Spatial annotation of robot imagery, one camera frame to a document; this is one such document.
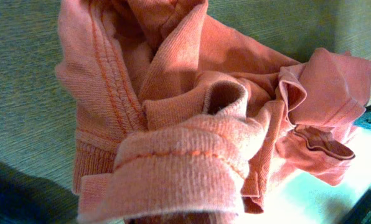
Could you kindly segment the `red printed t-shirt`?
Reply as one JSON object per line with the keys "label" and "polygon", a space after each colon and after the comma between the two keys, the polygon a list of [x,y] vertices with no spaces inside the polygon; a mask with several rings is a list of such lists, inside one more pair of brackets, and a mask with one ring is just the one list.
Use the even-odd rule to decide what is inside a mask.
{"label": "red printed t-shirt", "polygon": [[241,223],[303,170],[337,185],[371,62],[298,62],[207,14],[207,1],[60,5],[57,78],[75,98],[80,223]]}

